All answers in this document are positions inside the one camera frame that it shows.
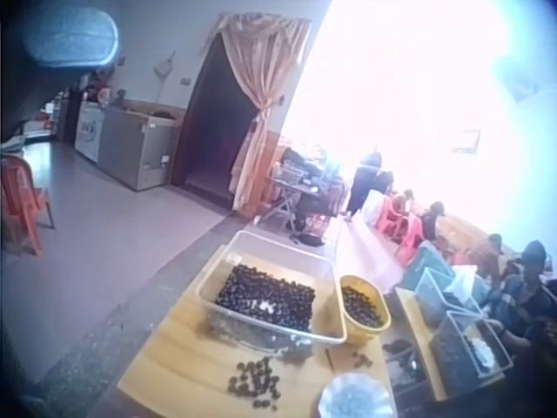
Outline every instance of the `dark door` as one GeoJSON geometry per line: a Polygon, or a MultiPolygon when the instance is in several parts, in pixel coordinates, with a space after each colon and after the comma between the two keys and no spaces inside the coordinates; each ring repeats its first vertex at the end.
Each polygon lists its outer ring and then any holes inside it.
{"type": "Polygon", "coordinates": [[[172,184],[232,207],[231,169],[258,109],[232,71],[220,35],[193,89],[178,139],[172,184]]]}

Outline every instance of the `clear plastic container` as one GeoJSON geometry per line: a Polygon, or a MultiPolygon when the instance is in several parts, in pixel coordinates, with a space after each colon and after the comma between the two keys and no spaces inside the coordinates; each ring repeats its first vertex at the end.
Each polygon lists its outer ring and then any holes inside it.
{"type": "Polygon", "coordinates": [[[468,312],[481,316],[480,307],[472,296],[465,300],[446,299],[449,295],[444,291],[451,283],[452,278],[445,274],[429,267],[424,269],[418,287],[416,287],[416,299],[424,321],[430,328],[437,328],[445,319],[447,311],[468,312]]]}
{"type": "Polygon", "coordinates": [[[430,347],[450,397],[494,381],[513,366],[492,328],[469,313],[448,312],[430,347]]]}
{"type": "Polygon", "coordinates": [[[284,181],[288,185],[297,185],[306,174],[307,172],[304,170],[287,163],[282,166],[275,166],[272,169],[272,177],[275,180],[284,181]]]}
{"type": "Polygon", "coordinates": [[[439,250],[431,242],[424,241],[419,245],[416,256],[404,271],[399,286],[407,290],[415,290],[426,267],[454,278],[453,269],[443,259],[439,250]]]}
{"type": "Polygon", "coordinates": [[[207,325],[213,333],[269,353],[288,351],[287,346],[307,348],[315,342],[340,344],[346,340],[340,284],[333,264],[253,233],[236,233],[207,270],[196,294],[207,308],[207,325]],[[217,305],[221,289],[239,264],[255,267],[276,280],[284,278],[313,288],[310,331],[281,327],[217,305]]]}

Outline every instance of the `yellow bowl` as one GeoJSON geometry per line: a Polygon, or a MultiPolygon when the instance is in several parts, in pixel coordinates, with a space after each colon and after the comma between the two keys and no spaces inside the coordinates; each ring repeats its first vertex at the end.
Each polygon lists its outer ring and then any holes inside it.
{"type": "Polygon", "coordinates": [[[360,346],[372,340],[376,335],[381,334],[391,326],[391,314],[386,307],[385,299],[381,291],[369,281],[358,276],[342,276],[340,278],[340,287],[350,286],[358,292],[367,296],[375,305],[379,317],[383,320],[383,326],[379,328],[366,327],[354,320],[346,311],[344,299],[342,309],[346,320],[347,338],[346,342],[356,346],[360,346]]]}

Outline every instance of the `white wall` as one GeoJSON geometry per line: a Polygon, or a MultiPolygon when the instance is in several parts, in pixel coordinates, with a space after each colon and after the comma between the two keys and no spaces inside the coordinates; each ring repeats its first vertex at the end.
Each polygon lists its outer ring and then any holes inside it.
{"type": "MultiPolygon", "coordinates": [[[[126,97],[186,108],[205,55],[202,48],[221,12],[260,11],[313,21],[307,52],[311,49],[330,0],[137,0],[120,21],[121,57],[113,89],[126,89],[126,97]],[[173,51],[174,71],[164,85],[153,66],[173,51]],[[191,84],[180,84],[191,78],[191,84]]],[[[287,80],[285,102],[271,116],[271,130],[280,131],[303,65],[287,80]]]]}
{"type": "Polygon", "coordinates": [[[347,157],[379,144],[397,188],[442,200],[517,251],[540,239],[557,260],[557,92],[516,104],[493,74],[508,54],[539,84],[557,83],[547,3],[333,1],[331,39],[322,47],[319,34],[283,133],[347,157]],[[481,130],[478,155],[449,152],[470,129],[481,130]]]}

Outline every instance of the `beige curtain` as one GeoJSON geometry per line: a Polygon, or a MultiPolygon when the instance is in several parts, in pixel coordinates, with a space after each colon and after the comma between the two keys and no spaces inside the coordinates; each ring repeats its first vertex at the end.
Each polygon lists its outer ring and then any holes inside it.
{"type": "Polygon", "coordinates": [[[221,33],[240,87],[260,110],[232,167],[229,188],[235,193],[234,210],[239,210],[250,197],[271,109],[303,52],[310,27],[311,22],[305,19],[278,15],[222,14],[207,39],[206,46],[221,33]]]}

